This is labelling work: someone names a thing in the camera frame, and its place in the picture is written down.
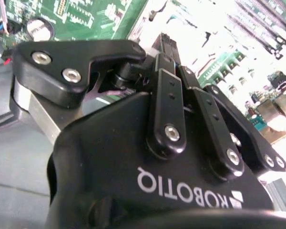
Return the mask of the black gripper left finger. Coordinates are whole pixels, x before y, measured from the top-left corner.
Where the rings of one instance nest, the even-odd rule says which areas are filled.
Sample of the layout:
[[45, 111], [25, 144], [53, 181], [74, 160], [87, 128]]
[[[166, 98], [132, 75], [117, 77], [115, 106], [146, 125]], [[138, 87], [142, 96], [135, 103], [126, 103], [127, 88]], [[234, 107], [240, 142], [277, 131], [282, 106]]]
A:
[[24, 42], [14, 54], [11, 98], [54, 143], [82, 117], [85, 98], [151, 95], [146, 141], [159, 158], [186, 147], [177, 44], [160, 34], [149, 52], [131, 40]]

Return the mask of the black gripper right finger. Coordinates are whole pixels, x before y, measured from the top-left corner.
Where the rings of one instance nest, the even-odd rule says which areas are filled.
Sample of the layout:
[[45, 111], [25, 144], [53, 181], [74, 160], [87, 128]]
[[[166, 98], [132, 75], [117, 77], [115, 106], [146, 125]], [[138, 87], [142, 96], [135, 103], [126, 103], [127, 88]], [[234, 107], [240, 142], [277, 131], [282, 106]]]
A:
[[195, 74], [181, 64], [176, 41], [171, 40], [170, 47], [185, 100], [194, 109], [198, 134], [215, 174], [229, 180], [240, 177], [246, 168], [257, 177], [286, 172], [286, 161], [220, 89], [214, 85], [202, 88]]

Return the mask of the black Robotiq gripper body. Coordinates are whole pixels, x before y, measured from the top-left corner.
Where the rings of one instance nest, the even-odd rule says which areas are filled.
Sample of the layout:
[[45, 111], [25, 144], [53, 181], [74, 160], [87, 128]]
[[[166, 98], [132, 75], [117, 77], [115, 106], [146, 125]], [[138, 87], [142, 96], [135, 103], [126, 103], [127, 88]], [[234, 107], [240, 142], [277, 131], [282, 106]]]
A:
[[69, 125], [49, 160], [48, 229], [236, 229], [266, 226], [272, 200], [253, 172], [223, 180], [208, 162], [193, 111], [186, 147], [149, 148], [151, 96], [139, 93]]

